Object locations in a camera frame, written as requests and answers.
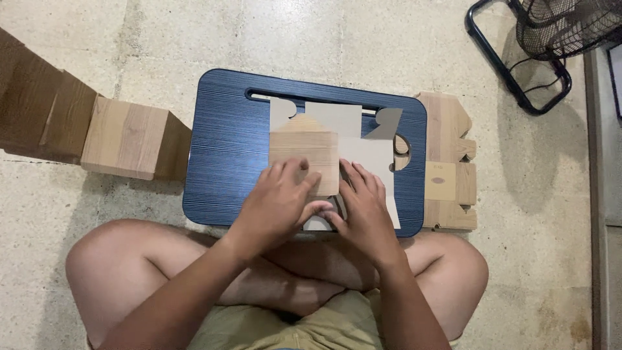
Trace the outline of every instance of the black metal frame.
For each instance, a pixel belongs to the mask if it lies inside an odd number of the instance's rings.
[[[518,85],[518,83],[512,76],[510,70],[505,66],[505,64],[503,64],[503,61],[501,60],[501,58],[499,58],[499,55],[497,55],[497,53],[494,51],[493,47],[490,45],[488,40],[486,40],[486,37],[484,36],[484,34],[481,33],[480,28],[475,24],[475,21],[473,20],[474,13],[476,13],[477,10],[481,9],[483,6],[492,1],[495,0],[479,0],[478,2],[474,3],[471,8],[469,8],[465,18],[466,31],[473,39],[475,39],[482,52],[486,55],[494,69],[503,79],[505,86],[516,98],[518,105],[529,114],[543,115],[550,111],[551,108],[555,107],[555,105],[563,100],[564,97],[568,95],[568,92],[570,92],[570,89],[572,88],[572,79],[570,78],[570,74],[568,73],[568,70],[566,70],[566,67],[564,67],[564,65],[560,62],[560,60],[549,61],[549,63],[553,67],[555,75],[562,82],[562,91],[554,98],[549,100],[544,106],[542,106],[542,108],[538,109],[534,107],[534,105],[531,104],[531,101],[529,101],[529,99],[527,98],[527,95],[525,95],[523,89]],[[518,0],[510,0],[510,2],[508,2],[508,6],[514,11],[514,14],[517,17],[521,18],[526,16],[526,12],[522,8],[522,5],[518,2]]]

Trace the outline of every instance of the person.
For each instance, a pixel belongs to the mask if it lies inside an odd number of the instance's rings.
[[[90,346],[450,349],[486,288],[484,258],[450,234],[398,240],[380,179],[340,166],[346,220],[329,202],[305,205],[320,175],[297,184],[308,162],[292,158],[261,172],[219,240],[132,219],[86,234],[66,271]],[[315,214],[339,239],[288,242]]]

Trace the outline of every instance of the concrete floor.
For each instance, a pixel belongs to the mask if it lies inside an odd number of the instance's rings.
[[[474,0],[0,0],[0,26],[107,97],[192,117],[216,67],[414,95],[459,96],[478,142],[480,228],[466,235],[490,283],[463,349],[590,347],[590,212],[581,57],[571,95],[523,113],[463,18]],[[520,50],[503,3],[477,17],[508,62]],[[550,81],[542,65],[516,70]],[[537,93],[541,98],[545,93]],[[0,151],[0,349],[78,349],[68,249],[110,219],[185,225],[182,188],[86,173]]]

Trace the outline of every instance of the blue lap desk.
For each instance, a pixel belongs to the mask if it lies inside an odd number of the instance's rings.
[[[199,83],[192,126],[183,212],[202,225],[229,226],[268,164],[270,103],[266,95],[294,101],[363,105],[365,110],[402,108],[397,132],[411,145],[411,161],[394,175],[398,237],[415,235],[424,219],[425,108],[416,98],[367,92],[263,75],[214,69]],[[363,114],[361,137],[374,130]]]

